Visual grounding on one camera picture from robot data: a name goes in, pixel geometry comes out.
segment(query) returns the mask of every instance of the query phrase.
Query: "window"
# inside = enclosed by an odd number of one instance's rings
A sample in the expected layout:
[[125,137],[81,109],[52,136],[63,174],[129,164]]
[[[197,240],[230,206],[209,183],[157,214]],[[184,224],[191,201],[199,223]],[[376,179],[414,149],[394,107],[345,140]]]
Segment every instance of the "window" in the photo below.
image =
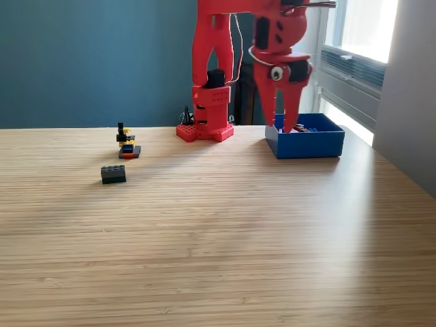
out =
[[[337,0],[322,10],[314,108],[352,117],[373,131],[377,120],[398,0]],[[325,102],[334,104],[332,108]]]
[[328,13],[326,45],[387,63],[397,7],[398,0],[339,0]]

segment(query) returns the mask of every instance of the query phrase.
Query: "wooden table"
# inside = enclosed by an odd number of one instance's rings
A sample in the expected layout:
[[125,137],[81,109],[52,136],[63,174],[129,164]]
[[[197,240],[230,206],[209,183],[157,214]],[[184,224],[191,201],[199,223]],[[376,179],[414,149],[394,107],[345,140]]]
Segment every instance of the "wooden table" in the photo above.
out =
[[0,131],[1,327],[436,325],[436,201],[350,132],[285,161],[263,127],[115,134]]

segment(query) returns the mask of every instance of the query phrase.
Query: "black lego piece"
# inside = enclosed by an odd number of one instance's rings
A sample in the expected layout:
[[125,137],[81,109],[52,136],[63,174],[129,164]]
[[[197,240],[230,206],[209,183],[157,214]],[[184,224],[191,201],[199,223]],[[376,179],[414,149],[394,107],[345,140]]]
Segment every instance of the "black lego piece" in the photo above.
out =
[[205,89],[216,89],[225,86],[225,74],[222,69],[209,70],[207,72],[207,83]]
[[137,145],[135,146],[135,150],[134,150],[134,158],[139,158],[140,154],[141,154],[141,146]]
[[126,181],[124,165],[102,167],[103,184],[125,183]]
[[116,136],[117,142],[126,142],[127,135],[124,133],[124,124],[118,123],[118,135]]

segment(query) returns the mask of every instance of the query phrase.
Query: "window frame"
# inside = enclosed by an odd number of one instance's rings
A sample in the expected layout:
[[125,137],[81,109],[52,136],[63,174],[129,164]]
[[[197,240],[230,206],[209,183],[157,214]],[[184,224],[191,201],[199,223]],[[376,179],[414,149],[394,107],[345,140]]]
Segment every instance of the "window frame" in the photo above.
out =
[[342,44],[348,0],[337,1],[339,6],[334,19],[332,42],[334,46],[326,45],[329,11],[321,10],[320,14],[320,29],[314,69],[315,98],[313,100],[313,111],[322,111],[321,99],[324,98],[358,121],[359,124],[370,131],[374,131],[382,96],[382,87],[369,84],[365,80],[355,78],[355,76],[327,64],[322,60],[322,52],[331,51],[340,56],[352,56],[352,60],[358,63],[370,63],[380,69],[386,69],[387,64],[338,48]]

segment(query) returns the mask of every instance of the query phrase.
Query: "white wall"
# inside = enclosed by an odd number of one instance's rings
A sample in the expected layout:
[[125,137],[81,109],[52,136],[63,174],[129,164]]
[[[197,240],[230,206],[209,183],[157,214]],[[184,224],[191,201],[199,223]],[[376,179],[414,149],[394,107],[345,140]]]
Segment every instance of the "white wall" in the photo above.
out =
[[436,197],[436,0],[400,0],[374,148]]
[[[318,34],[320,30],[320,9],[309,8],[306,11],[307,32],[305,36],[294,47],[295,51],[305,52],[311,55],[311,62],[315,64],[315,55],[318,45]],[[300,112],[312,112],[315,88],[313,85],[313,74],[309,85],[302,92],[300,101]]]

